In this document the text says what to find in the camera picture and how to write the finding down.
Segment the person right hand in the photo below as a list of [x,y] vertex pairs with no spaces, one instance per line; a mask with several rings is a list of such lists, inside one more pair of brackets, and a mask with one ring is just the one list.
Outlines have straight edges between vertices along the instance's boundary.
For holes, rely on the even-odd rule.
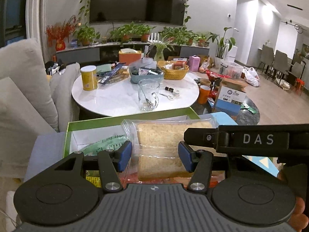
[[296,195],[296,204],[288,224],[295,231],[308,231],[308,168],[305,164],[285,164],[278,174]]

